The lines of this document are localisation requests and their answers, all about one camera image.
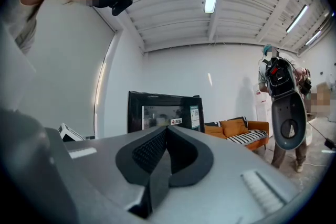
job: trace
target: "gray pants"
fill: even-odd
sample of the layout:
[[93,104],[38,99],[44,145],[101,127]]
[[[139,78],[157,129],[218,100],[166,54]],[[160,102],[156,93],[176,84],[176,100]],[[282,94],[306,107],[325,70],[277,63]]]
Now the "gray pants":
[[[303,164],[306,160],[306,153],[307,153],[307,142],[306,139],[303,140],[302,144],[295,149],[296,160],[298,164]],[[286,151],[275,144],[274,148],[274,156],[271,165],[276,168],[279,168],[281,163],[284,161]]]

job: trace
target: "concrete floor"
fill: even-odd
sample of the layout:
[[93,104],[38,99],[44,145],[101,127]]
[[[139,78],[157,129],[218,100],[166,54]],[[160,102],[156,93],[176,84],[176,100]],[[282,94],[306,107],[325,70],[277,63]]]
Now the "concrete floor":
[[[336,141],[336,123],[329,122],[327,118],[316,118],[311,124],[319,130],[323,136]],[[307,149],[306,161],[304,162],[302,173],[295,171],[295,150],[286,152],[285,160],[279,170],[297,185],[300,191],[310,184],[317,183],[328,169],[332,158],[336,155],[335,153],[322,152],[322,150],[329,150],[329,148],[324,145],[325,139],[323,136],[312,128],[312,141]],[[266,151],[261,147],[255,151],[255,153],[268,163],[271,163],[274,146],[275,140],[271,137],[266,145]]]

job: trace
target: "shoe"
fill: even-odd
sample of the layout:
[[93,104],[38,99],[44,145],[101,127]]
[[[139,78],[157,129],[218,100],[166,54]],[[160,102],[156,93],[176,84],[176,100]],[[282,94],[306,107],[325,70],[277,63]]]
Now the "shoe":
[[296,172],[297,173],[300,173],[303,171],[303,163],[302,164],[298,164],[297,163],[297,166],[296,166]]

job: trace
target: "white wall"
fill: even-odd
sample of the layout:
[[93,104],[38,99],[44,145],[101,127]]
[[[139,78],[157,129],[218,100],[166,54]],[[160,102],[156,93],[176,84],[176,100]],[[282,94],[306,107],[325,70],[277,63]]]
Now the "white wall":
[[309,69],[313,86],[327,81],[330,74],[336,80],[336,25],[300,61]]
[[205,122],[237,116],[256,120],[253,85],[258,83],[261,50],[260,46],[217,45],[150,52],[144,68],[144,91],[199,94]]
[[143,55],[128,31],[124,30],[114,53],[107,82],[104,137],[127,133],[129,91],[143,91]]
[[27,57],[36,76],[19,106],[46,127],[93,135],[98,76],[113,32],[90,7],[46,0]]

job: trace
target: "television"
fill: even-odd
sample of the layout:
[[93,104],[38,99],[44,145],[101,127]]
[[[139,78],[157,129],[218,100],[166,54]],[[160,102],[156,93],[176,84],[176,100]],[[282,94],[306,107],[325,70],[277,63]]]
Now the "television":
[[129,91],[127,132],[180,126],[204,133],[202,98]]

